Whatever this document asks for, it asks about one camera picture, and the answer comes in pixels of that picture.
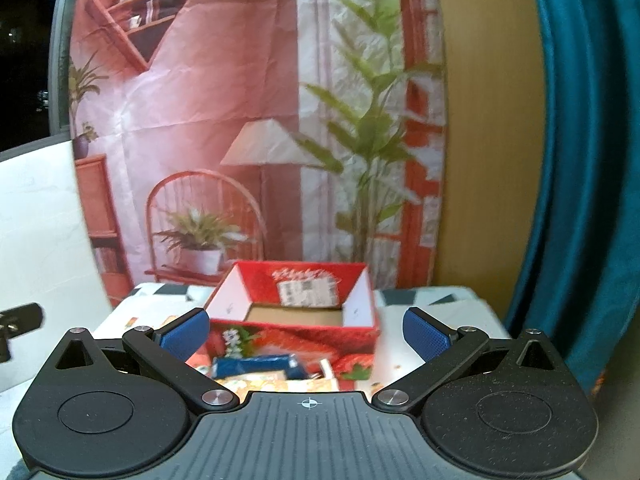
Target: chair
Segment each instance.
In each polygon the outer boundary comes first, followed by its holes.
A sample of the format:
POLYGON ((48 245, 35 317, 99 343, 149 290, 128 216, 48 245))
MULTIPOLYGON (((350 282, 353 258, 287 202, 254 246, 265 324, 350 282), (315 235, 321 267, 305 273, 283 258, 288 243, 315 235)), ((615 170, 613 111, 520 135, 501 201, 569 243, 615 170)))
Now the chair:
POLYGON ((161 180, 146 200, 146 232, 151 256, 151 270, 156 282, 168 281, 187 285, 217 285, 224 275, 224 266, 218 274, 208 276, 181 269, 178 266, 180 248, 168 251, 159 232, 172 229, 168 214, 187 212, 189 208, 201 212, 223 214, 238 225, 247 240, 226 251, 229 260, 262 260, 266 226, 260 208, 251 193, 238 181, 210 170, 180 171, 161 180))

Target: blue gripper pad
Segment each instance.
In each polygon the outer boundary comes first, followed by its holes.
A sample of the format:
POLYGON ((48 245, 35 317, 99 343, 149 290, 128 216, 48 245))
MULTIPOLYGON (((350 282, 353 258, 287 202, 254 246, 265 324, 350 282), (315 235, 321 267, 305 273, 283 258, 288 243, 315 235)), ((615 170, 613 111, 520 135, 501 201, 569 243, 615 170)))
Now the blue gripper pad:
POLYGON ((209 337, 209 316, 203 310, 162 336, 160 347, 186 361, 209 337))
POLYGON ((429 362, 451 346, 449 335, 436 329, 411 310, 407 310, 402 318, 402 335, 425 362, 429 362))

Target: printed backdrop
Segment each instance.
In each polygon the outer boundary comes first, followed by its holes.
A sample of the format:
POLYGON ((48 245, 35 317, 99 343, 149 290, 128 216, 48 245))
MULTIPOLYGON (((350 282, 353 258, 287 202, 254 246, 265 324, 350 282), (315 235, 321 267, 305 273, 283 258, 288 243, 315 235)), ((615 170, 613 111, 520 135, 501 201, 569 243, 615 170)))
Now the printed backdrop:
POLYGON ((70 118, 112 303, 236 258, 430 280, 444 160, 438 0, 77 0, 70 118))

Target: curtain fold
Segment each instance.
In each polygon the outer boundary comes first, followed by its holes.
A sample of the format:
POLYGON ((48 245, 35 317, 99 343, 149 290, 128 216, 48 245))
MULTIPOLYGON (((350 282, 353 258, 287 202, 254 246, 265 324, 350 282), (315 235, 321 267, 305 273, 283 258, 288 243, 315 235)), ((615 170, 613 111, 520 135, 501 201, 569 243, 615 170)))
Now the curtain fold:
POLYGON ((640 294, 638 0, 538 0, 546 143, 506 324, 549 335, 590 388, 640 294))

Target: red box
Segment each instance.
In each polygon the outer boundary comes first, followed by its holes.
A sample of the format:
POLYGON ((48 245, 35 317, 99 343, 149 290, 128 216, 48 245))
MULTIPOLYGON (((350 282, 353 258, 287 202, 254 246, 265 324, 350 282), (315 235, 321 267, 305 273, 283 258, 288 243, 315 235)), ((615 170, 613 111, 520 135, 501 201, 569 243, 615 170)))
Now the red box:
POLYGON ((309 373, 326 358, 339 379, 369 378, 380 329, 365 264, 238 261, 205 309, 213 356, 292 353, 309 373), (321 278, 335 283, 337 308, 282 306, 278 282, 321 278))

